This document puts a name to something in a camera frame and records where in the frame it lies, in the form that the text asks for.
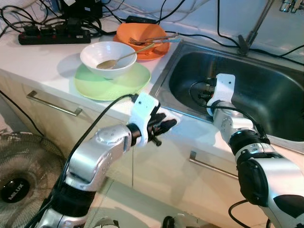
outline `fan logo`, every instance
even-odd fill
[[[24,185],[23,184],[20,184],[16,189],[15,191],[11,194],[11,196],[9,197],[9,200],[13,200],[14,197],[18,194],[18,192],[22,189]]]

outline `white bowl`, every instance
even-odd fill
[[[107,60],[117,60],[134,51],[132,47],[123,43],[103,41],[85,47],[80,53],[80,59],[94,74],[113,79],[131,70],[137,60],[136,54],[119,60],[114,69],[97,69],[96,66]]]

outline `white countertop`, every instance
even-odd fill
[[[119,24],[111,19],[104,19],[102,25],[104,30],[113,31],[117,29]],[[100,39],[93,39],[92,43],[105,40],[112,40],[112,37],[103,36]],[[231,51],[231,49],[223,48],[212,42],[199,40],[205,46]],[[172,43],[169,52],[161,59],[139,61],[140,64],[149,69],[152,75],[151,81],[142,91],[150,92],[177,45],[177,43]],[[76,91],[74,86],[74,75],[81,65],[79,55],[86,46],[87,44],[21,46],[18,43],[17,33],[10,32],[0,39],[0,75],[100,112],[109,105],[109,102],[99,102],[85,98]],[[302,66],[281,59],[265,57],[255,53],[250,54],[250,56],[303,71]],[[121,101],[114,105],[109,111],[109,115],[117,119],[127,120],[132,106],[131,101]],[[203,130],[205,132],[199,134],[199,136],[185,134],[182,132],[184,127],[177,127],[174,131],[177,135],[192,138],[192,141],[199,142],[197,146],[207,143],[223,152],[230,152],[228,157],[224,157],[233,159],[230,148],[221,139],[218,130],[213,125],[187,116],[183,116],[183,122],[199,127],[200,132]]]

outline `cabinet door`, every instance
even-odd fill
[[[167,133],[162,146],[149,143],[134,151],[133,187],[206,222],[222,228],[240,227],[228,215],[228,208],[243,200],[238,180],[189,162],[190,152],[198,160],[237,173],[235,164],[216,157],[196,145]],[[254,226],[267,218],[259,207],[243,204],[233,211],[243,223]]]
[[[65,157],[68,157],[75,143],[99,115],[99,113],[96,111],[80,107],[82,108],[82,112],[78,116],[72,116],[52,107],[27,99],[26,95],[34,90],[29,86],[12,81],[9,78],[1,81],[1,84],[4,84],[3,82],[5,82],[5,86],[2,87],[6,87],[4,91],[7,93],[7,95],[34,120],[38,128],[48,139],[50,139],[61,149]],[[79,105],[62,98],[36,89],[35,91],[37,92],[35,97],[67,110],[74,111],[79,107]],[[33,133],[37,133],[27,118],[21,112],[16,110],[15,107],[13,108],[27,127]],[[116,125],[119,123],[119,120],[105,115],[85,140],[91,138],[99,128]],[[133,151],[131,150],[111,166],[110,170],[108,171],[108,176],[118,182],[131,186],[132,159]]]

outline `stainless steel sink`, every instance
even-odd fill
[[[183,41],[151,95],[168,109],[212,122],[206,109],[198,104],[208,101],[210,88],[219,73],[235,75],[232,103],[260,122],[272,143],[304,151],[304,75],[301,71]]]

